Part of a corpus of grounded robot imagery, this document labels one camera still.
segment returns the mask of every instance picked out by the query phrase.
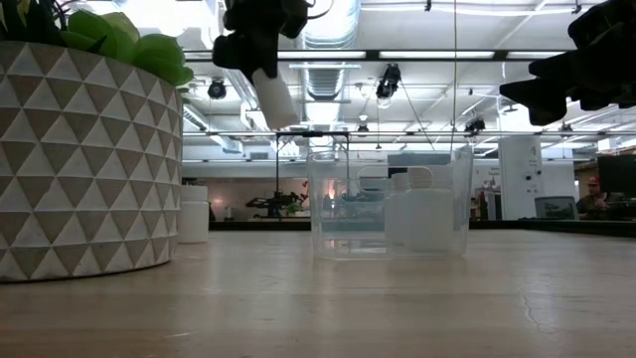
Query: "ceiling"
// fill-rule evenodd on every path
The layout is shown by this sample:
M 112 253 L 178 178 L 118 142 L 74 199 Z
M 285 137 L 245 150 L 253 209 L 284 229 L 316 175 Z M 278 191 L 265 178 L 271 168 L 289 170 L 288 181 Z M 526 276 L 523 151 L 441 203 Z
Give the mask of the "ceiling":
M 223 5 L 216 1 L 152 0 L 152 3 L 156 8 L 165 6 L 169 12 L 178 12 L 179 17 L 194 16 L 194 20 L 184 21 L 182 26 L 185 29 L 181 29 L 183 33 L 178 36 L 178 41 L 185 50 L 210 50 L 222 28 L 219 14 L 223 13 Z M 316 1 L 326 4 L 330 0 Z M 600 2 L 579 1 L 584 9 Z M 423 3 L 425 1 L 363 0 L 354 48 L 451 50 L 455 48 L 455 36 L 457 49 L 464 50 L 546 51 L 573 48 L 567 35 L 567 26 L 579 16 L 570 13 L 574 9 L 574 0 L 461 0 L 457 2 L 458 12 L 461 13 L 456 19 L 451 0 L 433 0 L 430 12 L 423 10 Z M 88 1 L 87 5 L 93 9 L 105 6 L 103 1 Z M 534 10 L 565 13 L 533 16 Z M 146 26 L 144 33 L 166 32 L 161 23 L 155 25 L 149 20 L 143 25 Z M 279 45 L 281 50 L 301 47 L 298 40 L 285 38 L 280 39 Z M 200 57 L 209 58 L 210 54 Z M 487 130 L 536 130 L 529 126 L 527 118 L 522 115 L 500 115 L 504 108 L 498 105 L 498 86 L 530 78 L 528 63 L 462 62 L 455 65 L 452 62 L 397 62 L 403 86 L 395 94 L 391 106 L 385 109 L 377 107 L 374 85 L 387 63 L 347 64 L 355 65 L 356 68 L 346 70 L 343 100 L 337 118 L 345 124 L 340 127 L 355 130 L 360 123 L 359 116 L 365 114 L 370 130 L 377 130 L 378 122 L 382 131 L 417 130 L 418 119 L 426 130 L 450 130 L 449 123 L 453 118 L 456 119 L 458 130 L 462 130 L 463 124 L 475 116 L 485 120 Z M 192 106 L 206 117 L 208 124 L 217 130 L 248 130 L 239 120 L 241 98 L 228 81 L 226 98 L 214 100 L 207 96 L 212 78 L 223 78 L 223 70 L 211 62 L 190 63 L 188 66 L 196 76 L 191 83 L 189 99 Z M 281 62 L 279 74 L 289 87 L 299 118 L 304 118 L 302 99 L 305 94 L 301 73 L 304 70 L 291 70 L 289 67 L 290 63 Z M 456 93 L 453 90 L 455 78 Z M 598 119 L 590 119 L 595 113 L 583 112 L 577 103 L 572 103 L 565 120 L 570 121 L 576 130 L 598 130 L 608 126 L 628 129 L 630 124 L 619 124 L 636 120 L 636 114 L 632 113 L 614 110 Z M 558 126 L 559 123 L 551 129 L 557 129 Z M 196 129 L 192 126 L 185 130 Z M 582 138 L 577 141 L 576 147 L 592 144 L 596 139 Z M 201 139 L 192 139 L 191 144 L 201 142 Z

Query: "table surface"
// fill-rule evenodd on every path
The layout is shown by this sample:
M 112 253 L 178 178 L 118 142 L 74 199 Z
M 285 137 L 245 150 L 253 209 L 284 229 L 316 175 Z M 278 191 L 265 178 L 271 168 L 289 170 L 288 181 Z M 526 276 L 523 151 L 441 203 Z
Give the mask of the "table surface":
M 0 285 L 0 357 L 635 357 L 636 243 L 471 232 L 453 261 L 211 233 L 160 268 Z

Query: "desk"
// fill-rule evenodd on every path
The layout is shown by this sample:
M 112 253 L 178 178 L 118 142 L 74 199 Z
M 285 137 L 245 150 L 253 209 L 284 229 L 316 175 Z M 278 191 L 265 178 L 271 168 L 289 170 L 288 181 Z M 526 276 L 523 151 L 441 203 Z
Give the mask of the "desk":
M 471 232 L 452 262 L 313 260 L 214 233 L 172 263 L 0 285 L 0 357 L 634 357 L 636 243 Z

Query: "white container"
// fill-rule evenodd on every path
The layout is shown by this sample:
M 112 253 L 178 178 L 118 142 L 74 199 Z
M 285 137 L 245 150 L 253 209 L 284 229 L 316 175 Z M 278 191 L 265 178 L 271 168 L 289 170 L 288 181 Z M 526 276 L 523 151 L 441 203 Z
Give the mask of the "white container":
M 407 215 L 405 195 L 408 190 L 406 173 L 394 174 L 391 178 L 392 191 L 385 199 L 385 236 L 393 245 L 402 246 L 406 240 Z
M 453 239 L 453 192 L 447 181 L 436 181 L 427 167 L 408 168 L 406 191 L 409 222 L 406 247 L 422 253 L 446 254 Z
M 210 225 L 208 187 L 184 185 L 181 200 L 179 244 L 206 243 Z
M 325 151 L 310 154 L 307 163 L 316 257 L 413 260 L 466 253 L 472 173 L 472 150 L 469 146 L 456 148 L 452 153 Z M 450 221 L 451 238 L 443 253 L 435 246 L 408 246 L 408 241 L 398 246 L 393 239 L 395 229 L 392 224 L 405 227 L 408 233 L 410 229 L 409 225 L 392 222 L 393 214 L 398 211 L 393 209 L 393 199 L 390 199 L 389 175 L 412 166 L 431 169 L 434 173 L 433 189 L 444 189 L 444 194 L 440 195 L 444 204 L 435 204 L 434 208 L 445 213 L 443 220 L 435 219 L 445 229 L 439 231 L 442 232 L 440 235 L 435 234 L 438 232 L 426 234 L 428 237 L 447 237 Z M 450 203 L 448 191 L 452 198 Z M 326 197 L 330 198 L 328 206 L 323 205 Z

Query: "person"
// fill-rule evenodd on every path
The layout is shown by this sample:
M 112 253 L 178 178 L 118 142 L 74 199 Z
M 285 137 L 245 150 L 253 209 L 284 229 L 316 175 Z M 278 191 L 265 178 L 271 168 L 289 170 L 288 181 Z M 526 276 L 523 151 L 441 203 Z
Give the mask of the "person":
M 614 196 L 600 191 L 600 180 L 597 175 L 587 180 L 589 194 L 582 197 L 576 203 L 576 210 L 581 220 L 606 220 L 607 203 L 614 199 Z

